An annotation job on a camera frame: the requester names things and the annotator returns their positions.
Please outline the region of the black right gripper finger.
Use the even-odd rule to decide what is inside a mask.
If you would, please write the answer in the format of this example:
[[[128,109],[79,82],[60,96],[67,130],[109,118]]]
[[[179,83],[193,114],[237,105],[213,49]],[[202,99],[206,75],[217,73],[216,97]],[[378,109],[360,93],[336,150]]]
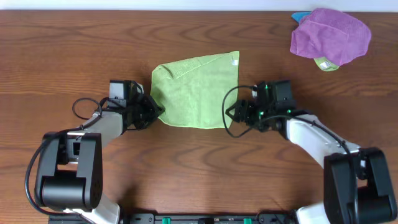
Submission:
[[[249,118],[248,112],[246,110],[229,111],[228,116],[237,123],[247,123]]]
[[[232,106],[226,109],[225,113],[228,116],[229,111],[234,111],[234,110],[246,110],[247,111],[248,107],[248,101],[247,100],[237,100]]]

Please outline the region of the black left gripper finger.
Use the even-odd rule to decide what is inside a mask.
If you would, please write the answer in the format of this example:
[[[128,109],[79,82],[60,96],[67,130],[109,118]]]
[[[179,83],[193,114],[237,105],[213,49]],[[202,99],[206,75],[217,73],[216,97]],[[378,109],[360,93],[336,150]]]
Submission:
[[[164,109],[156,107],[150,110],[149,115],[146,118],[146,126],[150,126],[154,121],[158,119],[160,115],[164,113]]]
[[[149,104],[151,106],[151,108],[155,111],[155,112],[161,112],[162,108],[155,102],[155,100],[153,99],[153,97],[151,97],[150,95],[147,96],[147,99],[149,101]]]

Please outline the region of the light green cloth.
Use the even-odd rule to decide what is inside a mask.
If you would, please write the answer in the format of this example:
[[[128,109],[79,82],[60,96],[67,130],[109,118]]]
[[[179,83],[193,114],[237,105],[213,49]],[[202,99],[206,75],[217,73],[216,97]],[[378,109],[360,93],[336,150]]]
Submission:
[[[216,129],[231,125],[222,107],[236,102],[238,51],[194,57],[158,65],[150,95],[164,109],[159,119],[169,126]]]

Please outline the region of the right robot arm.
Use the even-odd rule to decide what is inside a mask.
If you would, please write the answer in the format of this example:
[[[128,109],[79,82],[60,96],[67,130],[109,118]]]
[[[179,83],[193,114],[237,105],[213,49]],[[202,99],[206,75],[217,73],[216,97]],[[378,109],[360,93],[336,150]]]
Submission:
[[[222,106],[222,117],[249,130],[277,131],[301,147],[323,169],[323,201],[296,210],[296,223],[386,223],[397,218],[397,202],[384,153],[346,141],[295,100],[238,100]]]

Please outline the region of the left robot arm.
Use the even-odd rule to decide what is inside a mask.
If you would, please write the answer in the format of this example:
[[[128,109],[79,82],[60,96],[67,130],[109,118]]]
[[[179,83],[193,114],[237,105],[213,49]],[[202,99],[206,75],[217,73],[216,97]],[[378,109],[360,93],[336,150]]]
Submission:
[[[28,199],[49,223],[128,223],[122,207],[103,192],[103,149],[126,131],[148,128],[163,112],[149,95],[103,98],[92,117],[76,128],[43,136]]]

